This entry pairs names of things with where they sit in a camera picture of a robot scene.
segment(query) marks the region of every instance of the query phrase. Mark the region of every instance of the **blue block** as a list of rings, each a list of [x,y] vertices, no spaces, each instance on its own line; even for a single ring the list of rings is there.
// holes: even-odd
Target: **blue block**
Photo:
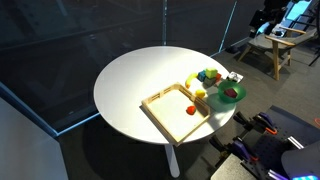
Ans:
[[[203,71],[198,73],[198,77],[197,78],[199,79],[199,81],[203,82],[205,77],[206,77],[206,71],[205,70],[203,70]]]

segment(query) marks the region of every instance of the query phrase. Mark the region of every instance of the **white desk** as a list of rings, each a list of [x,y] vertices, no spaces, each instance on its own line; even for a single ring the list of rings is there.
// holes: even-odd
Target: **white desk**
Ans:
[[[101,116],[110,126],[138,141],[165,145],[173,177],[180,174],[173,146],[142,111],[141,101],[175,82],[184,85],[192,72],[215,67],[223,78],[229,72],[217,61],[199,52],[169,46],[149,47],[124,54],[108,64],[97,78],[94,101]],[[203,88],[196,79],[190,91]],[[233,115],[235,104],[225,104],[217,88],[207,89],[205,100],[216,111],[184,142],[212,134]]]

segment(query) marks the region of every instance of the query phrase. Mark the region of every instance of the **chair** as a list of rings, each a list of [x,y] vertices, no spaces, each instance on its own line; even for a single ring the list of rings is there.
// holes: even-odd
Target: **chair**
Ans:
[[[290,66],[290,50],[306,41],[314,39],[317,34],[316,28],[308,32],[286,27],[280,28],[286,30],[287,37],[276,38],[272,36],[267,36],[265,34],[260,34],[247,43],[247,48],[243,51],[238,61],[241,61],[243,57],[249,52],[255,51],[261,54],[271,52],[273,54],[274,78],[276,80],[279,80],[279,70],[286,63],[288,63],[288,65]],[[300,35],[297,37],[291,37],[293,32],[299,33]],[[287,57],[283,59],[282,56],[285,53],[287,53]]]

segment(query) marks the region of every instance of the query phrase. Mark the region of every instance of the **gray carpet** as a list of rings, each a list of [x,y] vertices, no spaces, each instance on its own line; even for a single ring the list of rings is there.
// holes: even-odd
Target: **gray carpet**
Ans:
[[[271,61],[261,56],[251,54],[237,62],[239,54],[222,52],[213,58],[229,71],[244,75],[241,85],[246,88],[247,96],[237,104],[237,111],[249,117],[275,105],[316,126],[313,120],[320,117],[320,66],[317,63],[308,66],[314,58],[312,53],[307,45],[294,49],[292,65],[280,71],[279,81],[270,74]],[[242,130],[230,120],[215,134],[227,144]],[[181,171],[177,179],[211,177],[219,152],[208,143],[208,138],[175,149]],[[101,118],[63,134],[58,140],[70,180],[174,179],[170,176],[163,146],[131,140]]]

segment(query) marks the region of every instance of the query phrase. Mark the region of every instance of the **small object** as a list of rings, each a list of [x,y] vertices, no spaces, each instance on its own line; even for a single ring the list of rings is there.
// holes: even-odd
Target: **small object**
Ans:
[[[270,134],[276,135],[278,133],[277,129],[274,128],[273,125],[270,125],[269,122],[262,118],[260,115],[254,116],[253,120],[255,120],[261,127],[265,128],[265,130]]]
[[[218,149],[218,151],[220,152],[224,152],[227,151],[227,148],[221,143],[221,141],[218,139],[218,137],[216,135],[213,135],[210,139],[209,139],[209,143],[215,147],[216,149]]]
[[[189,106],[186,110],[186,112],[189,114],[189,115],[194,115],[194,113],[196,112],[196,107],[195,106]]]
[[[265,119],[266,121],[268,121],[268,123],[273,126],[273,121],[272,119],[270,118],[270,116],[267,114],[267,113],[264,113],[264,112],[260,112],[259,115]]]
[[[285,178],[281,174],[279,174],[279,173],[277,173],[277,172],[275,172],[275,171],[273,171],[271,169],[268,171],[268,176],[271,177],[272,179],[288,180],[287,178]]]
[[[199,97],[202,99],[205,95],[206,95],[206,92],[204,92],[204,90],[202,89],[196,90],[196,97]]]
[[[218,70],[214,67],[206,68],[205,74],[209,79],[212,79],[217,76]]]
[[[284,34],[284,32],[282,32],[282,31],[280,31],[280,30],[278,30],[278,31],[276,31],[276,32],[274,33],[274,35],[279,36],[279,37],[282,37],[283,34]]]
[[[231,54],[235,54],[235,53],[239,52],[239,49],[236,46],[230,46],[230,47],[226,48],[226,52],[231,53]]]
[[[207,76],[204,78],[203,81],[207,86],[212,86],[216,82],[216,78],[208,78]]]
[[[199,79],[199,81],[203,82],[205,77],[206,77],[206,71],[205,70],[203,70],[203,71],[198,73],[197,78]]]
[[[233,148],[236,150],[236,152],[245,160],[250,161],[251,157],[249,152],[247,151],[246,147],[244,146],[244,144],[239,141],[239,140],[235,140],[232,143]]]
[[[248,131],[251,131],[251,129],[253,128],[252,122],[250,120],[248,120],[247,118],[245,118],[244,115],[240,111],[237,112],[236,115],[233,116],[233,119],[235,121],[237,121],[238,123],[242,124],[243,127]]]
[[[238,96],[238,93],[233,88],[224,90],[224,94],[232,98],[236,98]]]
[[[186,80],[186,82],[185,82],[185,86],[186,86],[187,89],[189,89],[189,87],[190,87],[190,85],[191,85],[191,81],[192,81],[194,78],[196,78],[196,77],[198,77],[198,74],[197,74],[197,73],[191,73],[191,74],[188,76],[188,78],[187,78],[187,80]]]
[[[247,150],[247,152],[250,154],[251,159],[252,159],[253,161],[258,161],[258,160],[259,160],[258,155],[257,155],[257,154],[253,151],[253,149],[251,149],[251,147],[250,147],[247,143],[245,143],[239,136],[235,137],[234,140],[240,141],[240,142],[243,144],[244,148],[245,148],[245,149]]]
[[[217,82],[219,82],[220,80],[221,80],[221,74],[220,73],[217,73],[217,75],[216,75],[216,82],[215,83],[217,83]]]
[[[300,144],[300,142],[297,141],[294,137],[290,136],[290,137],[288,137],[287,139],[288,139],[288,141],[289,141],[292,145],[294,145],[297,149],[303,149],[303,148],[304,148],[304,146],[303,146],[302,144]]]
[[[243,79],[243,76],[236,73],[236,72],[231,72],[228,77],[227,77],[227,80],[229,81],[234,81],[234,82],[237,82],[239,83],[241,80]]]

